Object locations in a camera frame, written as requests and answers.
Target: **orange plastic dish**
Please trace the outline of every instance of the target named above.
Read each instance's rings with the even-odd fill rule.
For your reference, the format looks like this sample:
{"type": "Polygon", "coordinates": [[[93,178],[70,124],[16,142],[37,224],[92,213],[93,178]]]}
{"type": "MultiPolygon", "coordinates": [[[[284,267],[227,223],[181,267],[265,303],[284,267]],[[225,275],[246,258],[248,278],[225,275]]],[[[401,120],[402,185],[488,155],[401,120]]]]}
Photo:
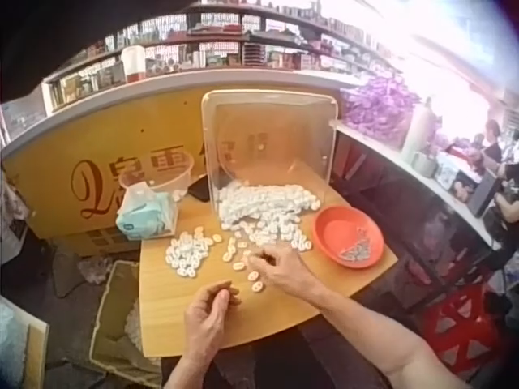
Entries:
{"type": "Polygon", "coordinates": [[[360,269],[373,266],[384,252],[384,237],[379,226],[364,212],[352,207],[329,207],[314,221],[314,240],[331,259],[342,266],[360,269]],[[371,243],[371,256],[363,261],[346,261],[341,252],[358,242],[358,228],[366,231],[371,243]]]}

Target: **yellow table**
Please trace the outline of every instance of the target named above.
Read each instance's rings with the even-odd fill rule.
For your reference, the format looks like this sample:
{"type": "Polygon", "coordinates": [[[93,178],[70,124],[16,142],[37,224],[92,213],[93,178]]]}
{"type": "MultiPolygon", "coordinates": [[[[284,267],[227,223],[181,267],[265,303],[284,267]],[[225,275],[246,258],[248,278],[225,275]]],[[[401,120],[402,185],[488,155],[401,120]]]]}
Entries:
{"type": "MultiPolygon", "coordinates": [[[[314,187],[316,182],[305,187],[314,187]]],[[[346,201],[324,182],[319,183],[327,192],[324,206],[344,204],[346,201]]],[[[311,238],[315,213],[302,217],[302,231],[311,238]]],[[[181,204],[177,232],[193,233],[203,225],[206,236],[219,233],[224,242],[215,245],[209,258],[203,262],[195,279],[177,276],[165,262],[165,250],[170,239],[143,241],[140,253],[139,303],[143,350],[146,357],[180,355],[184,349],[183,312],[193,294],[201,286],[218,280],[232,280],[241,289],[243,303],[232,309],[226,323],[225,346],[245,344],[270,336],[313,318],[319,312],[308,304],[285,295],[282,291],[267,287],[262,293],[251,291],[247,271],[236,272],[230,263],[224,263],[227,239],[231,233],[223,232],[210,203],[201,203],[187,196],[181,204]]],[[[241,258],[238,250],[235,261],[241,258]]],[[[338,265],[318,248],[302,254],[308,267],[330,288],[351,296],[384,274],[397,258],[386,246],[383,258],[374,267],[351,270],[338,265]]]]}

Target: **left hand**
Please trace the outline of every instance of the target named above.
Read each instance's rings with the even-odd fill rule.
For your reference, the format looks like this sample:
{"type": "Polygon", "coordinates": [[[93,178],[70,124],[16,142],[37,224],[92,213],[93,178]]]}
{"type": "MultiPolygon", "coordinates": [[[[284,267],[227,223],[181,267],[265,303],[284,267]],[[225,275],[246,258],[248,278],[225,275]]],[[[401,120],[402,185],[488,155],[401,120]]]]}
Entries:
{"type": "Polygon", "coordinates": [[[225,316],[229,305],[240,304],[239,290],[231,281],[202,288],[184,314],[186,352],[184,356],[197,364],[209,365],[217,355],[224,337],[225,316]]]}

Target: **plastic container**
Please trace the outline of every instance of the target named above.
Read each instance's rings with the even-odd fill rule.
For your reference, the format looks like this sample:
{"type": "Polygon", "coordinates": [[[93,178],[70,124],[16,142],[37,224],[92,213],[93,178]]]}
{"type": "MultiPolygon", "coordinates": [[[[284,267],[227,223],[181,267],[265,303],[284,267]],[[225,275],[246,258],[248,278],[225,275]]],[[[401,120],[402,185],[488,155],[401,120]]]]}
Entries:
{"type": "Polygon", "coordinates": [[[119,174],[119,185],[126,190],[138,182],[147,182],[154,192],[187,190],[194,163],[193,156],[182,150],[160,157],[153,154],[141,156],[119,174]]]}
{"type": "Polygon", "coordinates": [[[363,269],[375,265],[384,253],[384,236],[378,225],[364,212],[353,207],[329,207],[314,220],[314,241],[333,261],[344,267],[363,269]],[[369,240],[369,258],[347,261],[341,254],[362,238],[369,240]]]}
{"type": "Polygon", "coordinates": [[[211,202],[220,190],[297,184],[324,203],[332,168],[337,102],[330,96],[270,90],[220,90],[202,100],[211,202]]]}
{"type": "Polygon", "coordinates": [[[121,61],[127,83],[146,78],[146,50],[143,46],[130,46],[122,49],[121,61]]]}
{"type": "Polygon", "coordinates": [[[89,357],[94,365],[112,374],[146,387],[160,387],[160,366],[155,372],[137,367],[139,358],[120,342],[126,336],[127,316],[138,295],[139,264],[116,261],[97,311],[89,357]]]}

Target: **white button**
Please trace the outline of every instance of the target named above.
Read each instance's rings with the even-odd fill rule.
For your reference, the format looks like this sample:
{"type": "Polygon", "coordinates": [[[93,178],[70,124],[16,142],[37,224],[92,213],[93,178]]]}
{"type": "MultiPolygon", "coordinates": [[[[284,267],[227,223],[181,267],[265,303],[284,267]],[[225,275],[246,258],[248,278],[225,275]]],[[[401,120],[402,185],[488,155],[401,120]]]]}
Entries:
{"type": "Polygon", "coordinates": [[[233,270],[235,270],[235,271],[242,271],[244,269],[245,269],[245,263],[243,263],[243,262],[233,263],[233,270]]]}
{"type": "Polygon", "coordinates": [[[249,275],[247,276],[247,279],[250,282],[256,282],[260,277],[260,274],[257,271],[251,271],[249,275]]]}
{"type": "Polygon", "coordinates": [[[224,256],[222,257],[222,260],[224,262],[230,262],[233,260],[233,255],[230,253],[230,252],[227,252],[224,254],[224,256]]]}
{"type": "Polygon", "coordinates": [[[252,285],[252,292],[259,293],[263,290],[264,284],[261,281],[257,281],[252,285]]]}

